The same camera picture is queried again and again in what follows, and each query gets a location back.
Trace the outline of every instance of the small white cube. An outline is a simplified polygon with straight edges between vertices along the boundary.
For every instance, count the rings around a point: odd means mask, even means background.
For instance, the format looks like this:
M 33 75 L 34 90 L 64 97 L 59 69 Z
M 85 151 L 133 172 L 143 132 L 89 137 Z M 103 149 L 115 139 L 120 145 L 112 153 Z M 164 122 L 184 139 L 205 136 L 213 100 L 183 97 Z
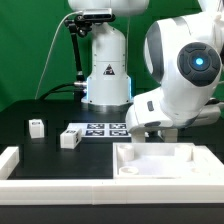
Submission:
M 44 138 L 44 124 L 40 119 L 29 120 L 31 138 Z
M 67 129 L 60 135 L 62 149 L 74 149 L 81 140 L 82 130 L 80 128 Z

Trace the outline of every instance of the cable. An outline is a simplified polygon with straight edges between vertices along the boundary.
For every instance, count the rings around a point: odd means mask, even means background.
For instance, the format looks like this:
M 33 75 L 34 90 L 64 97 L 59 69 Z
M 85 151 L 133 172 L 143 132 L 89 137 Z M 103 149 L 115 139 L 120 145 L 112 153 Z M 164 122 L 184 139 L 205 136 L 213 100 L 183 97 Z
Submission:
M 224 84 L 224 81 L 220 81 L 219 83 L 218 83 L 218 85 L 223 85 Z
M 72 86 L 74 87 L 74 83 L 66 83 L 66 84 L 62 84 L 62 85 L 59 85 L 59 86 L 56 86 L 54 87 L 53 89 L 49 90 L 48 92 L 46 92 L 45 94 L 43 94 L 39 100 L 44 100 L 48 95 L 50 95 L 51 93 L 57 91 L 58 89 L 62 89 L 62 88 L 65 88 L 65 87 L 68 87 L 68 86 Z
M 50 46 L 50 50 L 49 50 L 49 52 L 48 52 L 48 56 L 47 56 L 47 60 L 46 60 L 45 66 L 44 66 L 44 70 L 43 70 L 43 72 L 42 72 L 42 74 L 41 74 L 41 78 L 40 78 L 40 81 L 39 81 L 39 84 L 38 84 L 38 87 L 37 87 L 37 91 L 36 91 L 36 95 L 35 95 L 35 100 L 36 100 L 37 97 L 38 97 L 39 90 L 40 90 L 40 86 L 41 86 L 41 84 L 42 84 L 43 77 L 44 77 L 44 75 L 45 75 L 45 73 L 46 73 L 46 70 L 47 70 L 47 67 L 48 67 L 48 63 L 49 63 L 49 59 L 50 59 L 50 57 L 51 57 L 51 53 L 52 53 L 52 50 L 53 50 L 53 47 L 54 47 L 54 44 L 55 44 L 57 35 L 58 35 L 58 32 L 59 32 L 59 30 L 60 30 L 60 28 L 61 28 L 63 22 L 65 21 L 65 19 L 66 19 L 67 17 L 72 16 L 72 15 L 78 15 L 78 14 L 81 14 L 81 13 L 82 13 L 82 11 L 77 11 L 77 12 L 69 13 L 69 14 L 66 15 L 66 16 L 61 20 L 61 22 L 59 23 L 59 25 L 58 25 L 58 27 L 57 27 L 57 29 L 56 29 L 56 32 L 55 32 L 55 34 L 54 34 L 54 38 L 53 38 L 53 40 L 52 40 L 52 43 L 51 43 L 51 46 Z
M 128 17 L 128 24 L 127 24 L 127 37 L 126 37 L 126 65 L 125 65 L 125 70 L 126 72 L 128 71 L 128 42 L 129 42 L 129 33 L 130 33 L 130 16 Z
M 74 93 L 74 92 L 81 92 L 81 89 L 57 90 L 57 91 L 48 92 L 48 93 L 45 93 L 44 95 L 42 95 L 39 98 L 39 100 L 45 100 L 46 97 L 48 97 L 49 95 L 54 94 L 54 93 Z

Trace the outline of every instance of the white box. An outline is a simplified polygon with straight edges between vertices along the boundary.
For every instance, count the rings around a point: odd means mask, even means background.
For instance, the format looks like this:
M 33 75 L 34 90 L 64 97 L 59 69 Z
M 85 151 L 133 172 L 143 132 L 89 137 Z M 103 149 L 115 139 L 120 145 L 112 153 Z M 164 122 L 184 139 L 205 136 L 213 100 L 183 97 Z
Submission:
M 19 147 L 7 147 L 0 155 L 0 180 L 7 180 L 19 163 Z
M 62 149 L 74 149 L 82 140 L 82 130 L 80 128 L 67 129 L 60 135 L 60 145 Z
M 31 138 L 44 138 L 44 124 L 40 119 L 29 120 Z
M 124 144 L 134 148 L 131 161 L 120 159 L 119 148 Z M 224 165 L 208 148 L 192 143 L 114 143 L 113 176 L 115 179 L 224 178 Z

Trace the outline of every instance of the white tray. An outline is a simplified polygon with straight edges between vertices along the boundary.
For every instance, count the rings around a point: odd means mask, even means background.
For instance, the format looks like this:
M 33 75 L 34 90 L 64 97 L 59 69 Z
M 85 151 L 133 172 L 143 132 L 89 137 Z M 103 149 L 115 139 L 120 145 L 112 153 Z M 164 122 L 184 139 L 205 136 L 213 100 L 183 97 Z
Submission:
M 130 148 L 131 160 L 124 154 Z M 192 143 L 114 143 L 113 172 L 115 179 L 209 178 L 223 177 L 224 166 L 207 147 Z

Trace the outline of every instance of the black and white pattern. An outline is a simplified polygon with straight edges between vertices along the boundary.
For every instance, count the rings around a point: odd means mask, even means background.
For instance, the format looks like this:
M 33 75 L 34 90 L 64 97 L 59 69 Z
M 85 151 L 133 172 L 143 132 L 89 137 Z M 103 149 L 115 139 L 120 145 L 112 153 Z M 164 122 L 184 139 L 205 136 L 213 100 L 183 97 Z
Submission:
M 110 131 L 110 136 L 128 136 L 128 132 L 126 130 Z
M 105 125 L 104 124 L 87 124 L 87 129 L 104 129 Z
M 104 136 L 103 130 L 87 130 L 85 136 Z
M 126 124 L 110 124 L 110 129 L 116 129 L 116 130 L 121 130 L 121 129 L 126 129 Z

